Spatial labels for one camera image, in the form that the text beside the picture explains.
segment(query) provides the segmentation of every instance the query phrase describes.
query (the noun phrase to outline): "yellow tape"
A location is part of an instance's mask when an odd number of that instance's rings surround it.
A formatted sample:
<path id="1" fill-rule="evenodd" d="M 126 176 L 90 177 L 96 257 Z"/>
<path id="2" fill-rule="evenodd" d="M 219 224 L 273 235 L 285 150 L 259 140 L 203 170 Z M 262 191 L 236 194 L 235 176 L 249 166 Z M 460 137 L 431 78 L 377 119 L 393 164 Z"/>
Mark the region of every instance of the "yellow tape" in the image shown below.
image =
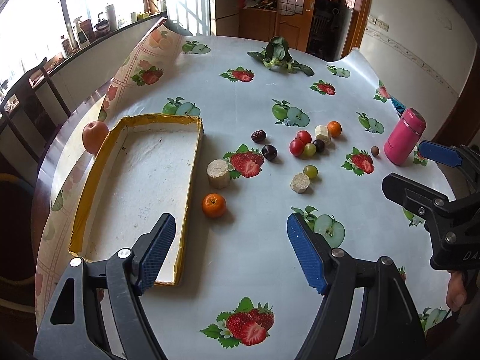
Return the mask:
<path id="1" fill-rule="evenodd" d="M 77 212 L 75 214 L 75 220 L 73 222 L 73 229 L 70 237 L 70 254 L 76 256 L 81 253 L 83 245 L 83 236 L 85 235 L 85 227 L 87 219 L 90 215 L 90 210 L 92 209 L 93 199 L 95 193 L 97 192 L 97 186 L 102 176 L 103 169 L 107 160 L 112 152 L 113 147 L 120 135 L 120 132 L 124 127 L 135 127 L 143 126 L 150 123 L 177 123 L 177 124 L 191 124 L 196 123 L 197 129 L 199 132 L 197 139 L 197 150 L 195 151 L 195 157 L 193 161 L 193 166 L 190 173 L 190 183 L 187 192 L 187 205 L 185 207 L 185 215 L 183 223 L 181 225 L 181 234 L 180 234 L 180 243 L 178 248 L 177 258 L 174 264 L 174 273 L 173 273 L 173 282 L 155 282 L 155 284 L 170 285 L 174 286 L 178 284 L 180 276 L 183 270 L 183 254 L 184 254 L 184 242 L 185 242 L 185 233 L 187 229 L 187 219 L 188 219 L 188 208 L 190 205 L 191 199 L 191 185 L 194 177 L 195 164 L 199 156 L 199 150 L 201 139 L 203 136 L 203 125 L 202 119 L 197 116 L 177 116 L 177 115 L 165 115 L 165 114 L 145 114 L 137 116 L 126 116 L 118 121 L 117 125 L 110 131 L 110 133 L 105 138 L 102 147 L 100 148 L 97 156 L 94 159 L 92 169 L 88 174 L 85 187 L 83 188 L 82 195 L 80 197 L 80 202 L 78 204 Z"/>

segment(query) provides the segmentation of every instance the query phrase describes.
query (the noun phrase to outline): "white wall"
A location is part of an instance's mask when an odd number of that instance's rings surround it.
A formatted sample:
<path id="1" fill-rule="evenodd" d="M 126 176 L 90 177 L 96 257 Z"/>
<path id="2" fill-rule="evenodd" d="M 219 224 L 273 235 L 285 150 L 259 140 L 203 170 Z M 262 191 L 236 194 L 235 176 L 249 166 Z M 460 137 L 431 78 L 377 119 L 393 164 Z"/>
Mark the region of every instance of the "white wall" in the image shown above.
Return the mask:
<path id="1" fill-rule="evenodd" d="M 429 64 L 458 94 L 462 91 L 477 45 L 447 0 L 372 0 L 370 14 L 390 26 L 385 35 Z M 424 137 L 433 138 L 455 105 L 455 95 L 378 39 L 365 34 L 360 50 L 388 92 L 425 117 Z"/>
<path id="2" fill-rule="evenodd" d="M 52 76 L 53 83 L 71 111 L 74 111 L 82 101 L 115 75 L 131 50 L 159 19 L 158 16 L 152 17 L 150 20 L 112 35 L 77 56 Z M 36 93 L 56 125 L 67 120 L 66 114 L 47 83 L 40 86 Z M 19 110 L 12 120 L 40 156 L 44 151 L 45 140 L 23 110 Z M 26 181 L 35 185 L 37 164 L 8 126 L 0 133 L 0 152 Z"/>

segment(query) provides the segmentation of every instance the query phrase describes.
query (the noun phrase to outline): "chair backrest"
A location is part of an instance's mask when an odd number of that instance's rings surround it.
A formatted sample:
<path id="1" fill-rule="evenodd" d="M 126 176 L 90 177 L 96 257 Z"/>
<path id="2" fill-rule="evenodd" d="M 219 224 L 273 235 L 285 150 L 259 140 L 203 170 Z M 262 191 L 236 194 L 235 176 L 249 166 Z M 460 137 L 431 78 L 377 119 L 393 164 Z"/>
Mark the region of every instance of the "chair backrest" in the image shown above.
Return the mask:
<path id="1" fill-rule="evenodd" d="M 42 104 L 40 103 L 40 100 L 37 98 L 35 95 L 32 86 L 30 85 L 30 77 L 37 71 L 41 71 L 45 81 L 47 84 L 50 86 L 54 96 L 58 100 L 59 104 L 69 117 L 71 115 L 70 110 L 68 109 L 67 105 L 63 101 L 63 98 L 60 96 L 60 93 L 58 92 L 57 88 L 55 87 L 54 83 L 52 82 L 49 74 L 45 70 L 44 66 L 45 63 L 47 62 L 47 58 L 44 58 L 42 62 L 27 71 L 26 73 L 23 74 L 23 76 L 18 79 L 18 81 L 8 90 L 6 96 L 3 98 L 2 102 L 0 103 L 0 113 L 2 115 L 2 119 L 6 120 L 6 123 L 9 125 L 10 129 L 12 132 L 15 134 L 17 139 L 20 141 L 20 143 L 25 147 L 25 149 L 28 151 L 30 156 L 32 158 L 39 162 L 39 157 L 35 153 L 35 151 L 30 147 L 30 145 L 27 143 L 25 138 L 21 135 L 20 131 L 16 128 L 16 126 L 13 124 L 13 122 L 10 119 L 9 113 L 5 110 L 5 105 L 8 102 L 8 100 L 15 95 L 19 101 L 19 106 L 23 106 L 23 109 L 25 110 L 25 113 L 27 116 L 32 120 L 32 123 L 35 125 L 37 130 L 40 132 L 40 134 L 43 136 L 45 141 L 49 142 L 51 139 L 51 135 L 55 132 L 56 127 L 48 114 L 46 113 L 45 109 L 43 108 Z"/>
<path id="2" fill-rule="evenodd" d="M 333 15 L 325 11 L 316 11 L 313 15 L 311 33 L 316 37 L 324 36 Z"/>

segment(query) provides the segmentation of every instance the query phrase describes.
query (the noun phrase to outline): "wooden door frame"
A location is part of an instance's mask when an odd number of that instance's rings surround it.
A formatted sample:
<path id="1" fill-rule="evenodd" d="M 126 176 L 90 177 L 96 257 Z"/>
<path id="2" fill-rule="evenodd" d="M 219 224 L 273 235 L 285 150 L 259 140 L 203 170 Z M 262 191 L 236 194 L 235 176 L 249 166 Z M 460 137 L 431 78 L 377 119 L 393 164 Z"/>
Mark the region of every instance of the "wooden door frame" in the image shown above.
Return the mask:
<path id="1" fill-rule="evenodd" d="M 371 0 L 355 0 L 349 32 L 343 46 L 342 58 L 347 56 L 354 47 L 360 47 L 370 13 L 370 6 Z"/>
<path id="2" fill-rule="evenodd" d="M 478 82 L 480 81 L 480 49 L 477 47 L 472 69 L 466 79 L 460 97 L 447 119 L 436 133 L 433 142 L 446 146 L 468 145 L 480 130 L 480 102 Z"/>

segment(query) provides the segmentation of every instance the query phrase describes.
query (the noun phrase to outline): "dark grape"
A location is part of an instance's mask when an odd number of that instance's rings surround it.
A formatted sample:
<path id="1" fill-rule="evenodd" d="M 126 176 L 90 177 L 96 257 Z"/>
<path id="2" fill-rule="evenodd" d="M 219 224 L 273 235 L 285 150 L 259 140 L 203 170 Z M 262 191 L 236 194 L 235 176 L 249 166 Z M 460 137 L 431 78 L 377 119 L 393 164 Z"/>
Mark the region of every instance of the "dark grape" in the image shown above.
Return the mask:
<path id="1" fill-rule="evenodd" d="M 268 161 L 272 161 L 273 159 L 275 159 L 275 157 L 277 157 L 277 149 L 275 149 L 275 147 L 273 147 L 272 145 L 265 145 L 263 148 L 262 148 L 262 154 L 263 154 L 263 157 L 265 157 Z"/>
<path id="2" fill-rule="evenodd" d="M 321 139 L 315 139 L 312 143 L 317 148 L 317 153 L 321 153 L 325 149 L 325 142 Z"/>

